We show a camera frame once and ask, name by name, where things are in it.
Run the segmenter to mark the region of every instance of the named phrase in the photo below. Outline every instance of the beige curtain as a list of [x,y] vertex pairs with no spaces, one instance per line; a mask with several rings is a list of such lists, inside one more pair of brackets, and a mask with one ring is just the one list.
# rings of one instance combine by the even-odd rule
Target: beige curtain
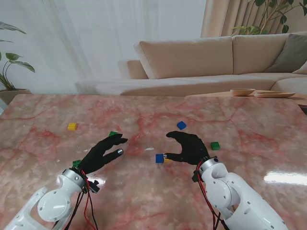
[[[262,15],[265,4],[258,7],[248,0],[207,0],[202,22],[201,37],[232,35],[235,26],[263,26]],[[265,30],[270,34],[280,34],[280,17],[270,20]]]

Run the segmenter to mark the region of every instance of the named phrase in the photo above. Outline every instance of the pink marble surface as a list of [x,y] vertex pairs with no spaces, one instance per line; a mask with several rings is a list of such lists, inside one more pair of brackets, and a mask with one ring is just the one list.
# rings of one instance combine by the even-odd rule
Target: pink marble surface
[[[290,230],[306,229],[307,118],[291,100],[29,94],[18,95],[0,118],[0,229],[110,131],[129,140],[122,157],[89,176],[101,182],[92,195],[100,230],[212,229],[191,180],[195,167],[155,164],[157,153],[180,152],[165,135],[181,120],[207,147],[220,143],[209,153],[260,193]],[[67,130],[72,122],[76,131]],[[85,199],[71,229],[90,229],[84,206]]]

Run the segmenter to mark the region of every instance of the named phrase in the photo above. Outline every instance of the gray cushion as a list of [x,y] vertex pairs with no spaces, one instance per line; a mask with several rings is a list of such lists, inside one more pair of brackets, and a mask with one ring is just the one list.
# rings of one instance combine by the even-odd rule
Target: gray cushion
[[266,73],[292,73],[307,61],[307,35],[290,34],[283,50]]

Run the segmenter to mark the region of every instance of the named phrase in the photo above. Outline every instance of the black gloved hand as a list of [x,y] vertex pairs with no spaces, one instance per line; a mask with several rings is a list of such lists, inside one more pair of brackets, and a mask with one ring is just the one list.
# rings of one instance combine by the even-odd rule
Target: black gloved hand
[[114,145],[119,145],[127,142],[128,139],[121,138],[122,136],[122,134],[115,134],[99,141],[82,159],[78,168],[83,170],[85,174],[89,174],[97,171],[98,169],[101,169],[105,164],[108,164],[109,162],[115,160],[117,157],[121,156],[122,154],[119,154],[118,150],[105,156],[104,153]]
[[182,147],[180,154],[166,153],[167,159],[197,165],[202,159],[210,158],[204,143],[197,135],[173,131],[166,136],[174,138]]

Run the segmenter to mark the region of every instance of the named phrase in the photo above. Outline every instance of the cable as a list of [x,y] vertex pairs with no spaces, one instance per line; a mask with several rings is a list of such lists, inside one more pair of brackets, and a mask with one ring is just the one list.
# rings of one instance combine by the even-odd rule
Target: cable
[[[202,164],[202,162],[200,162],[200,163],[197,165],[196,171],[199,170],[201,164]],[[213,230],[215,230],[215,228],[214,228],[214,226],[215,226],[215,216],[217,216],[217,215],[216,215],[214,209],[212,208],[212,206],[211,206],[211,204],[210,204],[210,202],[209,202],[209,200],[208,200],[208,198],[207,198],[205,188],[203,187],[203,184],[201,183],[201,176],[200,176],[200,174],[197,174],[197,177],[198,177],[198,184],[199,184],[199,186],[200,186],[200,188],[201,188],[201,192],[202,192],[202,194],[203,194],[203,196],[204,196],[204,198],[205,198],[205,200],[206,200],[206,203],[207,203],[207,205],[208,205],[208,207],[209,207],[209,209],[210,209],[210,211],[211,211],[211,213],[212,213],[212,217],[213,217]]]
[[91,202],[91,209],[92,209],[92,217],[93,217],[93,220],[94,220],[94,222],[95,222],[96,229],[98,230],[98,226],[97,226],[97,223],[96,223],[96,220],[95,220],[95,216],[94,216],[94,209],[93,209],[93,204],[92,204],[91,195],[90,195],[90,202]]
[[220,222],[220,217],[221,217],[221,213],[219,212],[219,215],[217,217],[217,222],[215,224],[214,230],[217,230],[217,226],[219,225],[219,222]]
[[68,230],[68,229],[69,229],[69,227],[70,227],[70,225],[71,225],[71,222],[72,222],[72,219],[73,219],[73,217],[76,215],[77,209],[78,209],[78,207],[79,207],[79,205],[80,205],[80,203],[81,203],[81,201],[82,201],[84,192],[82,192],[81,198],[80,198],[80,194],[81,194],[81,192],[80,192],[79,195],[78,195],[77,202],[76,202],[76,206],[75,206],[75,208],[74,208],[74,210],[73,210],[73,212],[72,212],[71,219],[70,219],[70,221],[68,222],[68,224],[66,225],[66,227],[65,227],[64,230]]
[[88,220],[87,216],[86,216],[86,209],[87,209],[87,205],[88,205],[88,200],[90,198],[90,186],[89,186],[89,183],[88,183],[88,180],[85,176],[85,182],[86,182],[86,185],[87,185],[87,200],[86,200],[86,205],[85,205],[85,209],[84,209],[84,217],[86,219],[86,222],[94,229],[96,230],[96,228],[91,224],[91,222]]

